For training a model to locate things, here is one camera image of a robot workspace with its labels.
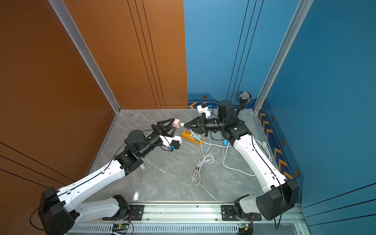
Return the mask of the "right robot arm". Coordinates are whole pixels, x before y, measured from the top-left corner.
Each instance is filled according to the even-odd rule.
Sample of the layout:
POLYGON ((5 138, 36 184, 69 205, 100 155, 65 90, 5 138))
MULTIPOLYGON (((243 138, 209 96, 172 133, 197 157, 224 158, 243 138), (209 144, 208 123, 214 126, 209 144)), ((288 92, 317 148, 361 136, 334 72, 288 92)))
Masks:
POLYGON ((218 114, 211 118, 207 105, 197 107, 200 116, 184 123, 184 127, 194 133, 207 136, 210 132, 221 132, 223 138, 238 151, 250 166, 264 192, 263 195, 251 197, 245 195, 235 200, 235 211, 239 219, 245 220, 254 208, 258 208, 265 219, 273 220, 293 208, 299 195, 296 180, 288 179, 258 146, 251 130, 239 119, 248 101, 241 102, 238 108, 230 100, 218 102, 218 114))

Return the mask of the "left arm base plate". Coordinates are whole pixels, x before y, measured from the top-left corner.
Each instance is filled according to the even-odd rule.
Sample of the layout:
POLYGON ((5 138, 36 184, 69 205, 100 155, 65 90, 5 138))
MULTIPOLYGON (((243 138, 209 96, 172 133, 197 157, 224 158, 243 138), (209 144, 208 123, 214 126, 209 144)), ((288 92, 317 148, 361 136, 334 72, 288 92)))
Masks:
POLYGON ((144 214, 144 205, 130 205, 127 208, 121 207, 114 216, 112 217, 103 217, 103 221, 110 220, 125 220, 125 221, 141 221, 144 214))

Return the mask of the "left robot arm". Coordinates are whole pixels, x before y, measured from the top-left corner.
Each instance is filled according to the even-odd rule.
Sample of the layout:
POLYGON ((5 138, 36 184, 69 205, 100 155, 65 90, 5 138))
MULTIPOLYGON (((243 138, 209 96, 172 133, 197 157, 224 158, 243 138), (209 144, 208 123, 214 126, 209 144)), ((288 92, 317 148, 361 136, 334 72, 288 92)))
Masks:
POLYGON ((130 220, 132 211, 121 195, 92 203, 85 200, 133 171, 144 170, 143 158, 155 148, 179 149, 182 139, 174 133, 180 126, 180 120, 171 118, 153 124, 148 136, 142 130, 133 130, 109 163, 58 190, 53 187, 46 189, 37 209, 43 231, 47 235, 63 235, 75 225, 99 218, 130 220))

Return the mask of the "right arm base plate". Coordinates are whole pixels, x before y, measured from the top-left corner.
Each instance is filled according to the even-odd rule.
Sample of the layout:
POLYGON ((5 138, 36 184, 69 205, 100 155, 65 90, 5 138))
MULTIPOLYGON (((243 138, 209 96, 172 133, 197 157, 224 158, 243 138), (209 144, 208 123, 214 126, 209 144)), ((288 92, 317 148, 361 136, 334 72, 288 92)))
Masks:
POLYGON ((220 209, 222 221, 262 221, 260 213, 237 214, 234 205, 221 205, 220 209))

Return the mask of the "orange power strip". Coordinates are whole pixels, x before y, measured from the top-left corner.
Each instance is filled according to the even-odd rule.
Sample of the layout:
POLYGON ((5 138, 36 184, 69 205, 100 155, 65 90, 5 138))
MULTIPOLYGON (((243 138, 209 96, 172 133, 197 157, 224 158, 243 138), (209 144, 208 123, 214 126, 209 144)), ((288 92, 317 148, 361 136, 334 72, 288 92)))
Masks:
POLYGON ((182 137, 192 143, 201 145, 203 142, 200 142, 196 139, 196 135, 188 130, 183 131, 182 137))

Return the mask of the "pink charger cube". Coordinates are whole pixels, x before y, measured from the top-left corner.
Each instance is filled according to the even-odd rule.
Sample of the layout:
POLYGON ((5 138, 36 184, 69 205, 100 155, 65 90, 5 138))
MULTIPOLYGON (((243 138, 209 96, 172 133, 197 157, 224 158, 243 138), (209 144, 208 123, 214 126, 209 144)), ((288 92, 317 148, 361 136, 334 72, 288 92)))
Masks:
POLYGON ((179 119, 174 119, 173 123, 172 123, 172 126, 174 128, 180 128, 181 127, 181 121, 179 119))

